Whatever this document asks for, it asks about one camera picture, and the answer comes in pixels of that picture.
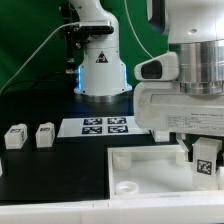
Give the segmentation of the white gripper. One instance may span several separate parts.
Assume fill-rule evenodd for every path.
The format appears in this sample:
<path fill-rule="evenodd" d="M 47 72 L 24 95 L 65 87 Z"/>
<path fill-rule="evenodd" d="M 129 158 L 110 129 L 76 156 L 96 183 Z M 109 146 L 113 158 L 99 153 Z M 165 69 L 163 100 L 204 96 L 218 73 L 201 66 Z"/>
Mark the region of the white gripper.
<path fill-rule="evenodd" d="M 134 118 L 145 130 L 175 132 L 190 161 L 188 134 L 224 136 L 224 95 L 188 95 L 175 82 L 141 82 L 133 95 Z"/>

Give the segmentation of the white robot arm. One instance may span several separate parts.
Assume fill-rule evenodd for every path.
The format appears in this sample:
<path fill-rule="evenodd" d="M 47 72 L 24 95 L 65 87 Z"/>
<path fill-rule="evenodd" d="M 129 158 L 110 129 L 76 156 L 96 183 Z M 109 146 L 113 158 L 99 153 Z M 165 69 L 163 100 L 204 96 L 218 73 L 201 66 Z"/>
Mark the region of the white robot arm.
<path fill-rule="evenodd" d="M 129 91 L 119 55 L 119 25 L 100 0 L 69 0 L 87 36 L 75 92 L 111 99 Z M 224 0 L 146 0 L 147 20 L 168 36 L 168 51 L 138 64 L 137 125 L 158 131 L 224 136 Z"/>

